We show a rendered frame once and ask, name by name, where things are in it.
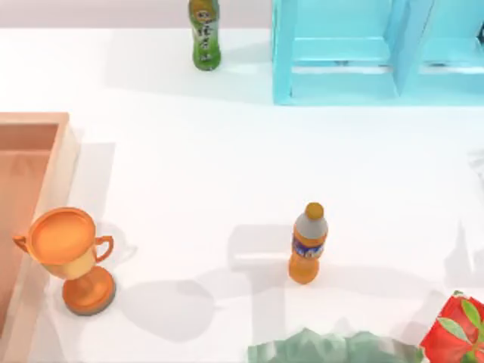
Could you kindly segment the orange bottle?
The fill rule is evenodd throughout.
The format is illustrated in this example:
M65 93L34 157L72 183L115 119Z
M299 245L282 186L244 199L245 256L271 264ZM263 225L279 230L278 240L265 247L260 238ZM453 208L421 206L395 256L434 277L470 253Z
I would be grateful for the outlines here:
M298 284L309 284L318 275L319 258L324 252L327 234L324 207L317 202L308 203L293 226L288 265L289 276Z

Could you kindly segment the light blue rack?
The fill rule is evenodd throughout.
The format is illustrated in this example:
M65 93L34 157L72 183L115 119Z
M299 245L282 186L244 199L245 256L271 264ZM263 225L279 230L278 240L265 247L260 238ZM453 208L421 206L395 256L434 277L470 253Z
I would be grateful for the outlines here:
M484 106L484 0L272 0L276 104Z

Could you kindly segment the green bottle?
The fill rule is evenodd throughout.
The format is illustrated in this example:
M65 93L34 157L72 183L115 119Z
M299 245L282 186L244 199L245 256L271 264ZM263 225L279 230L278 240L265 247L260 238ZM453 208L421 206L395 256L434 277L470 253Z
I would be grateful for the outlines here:
M189 0L188 15L193 36L192 60L202 71L216 69L222 55L219 47L218 0Z

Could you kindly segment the orange trophy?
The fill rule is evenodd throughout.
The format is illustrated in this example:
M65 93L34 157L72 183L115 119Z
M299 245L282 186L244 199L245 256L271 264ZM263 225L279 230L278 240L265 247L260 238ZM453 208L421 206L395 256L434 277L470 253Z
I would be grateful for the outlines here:
M112 303L116 283L99 264L113 252L114 239L97 236L94 220L87 212L75 207L52 209L38 217L27 234L12 240L51 275L64 281L62 297L72 313L95 315Z

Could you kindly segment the grey-green leafy plant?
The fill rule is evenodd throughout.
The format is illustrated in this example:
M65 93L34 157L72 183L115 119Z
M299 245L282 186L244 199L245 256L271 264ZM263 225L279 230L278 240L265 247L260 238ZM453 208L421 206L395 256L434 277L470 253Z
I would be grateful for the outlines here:
M247 363L425 363L416 347L359 331L344 337L308 328L285 340L249 346Z

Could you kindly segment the salmon-coloured shallow box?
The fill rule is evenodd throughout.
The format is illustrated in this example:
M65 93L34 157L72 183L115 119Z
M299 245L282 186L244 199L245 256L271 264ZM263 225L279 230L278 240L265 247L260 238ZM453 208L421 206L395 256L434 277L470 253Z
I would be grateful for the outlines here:
M46 277L13 237L67 200L78 154L69 119L0 112L0 343L33 330Z

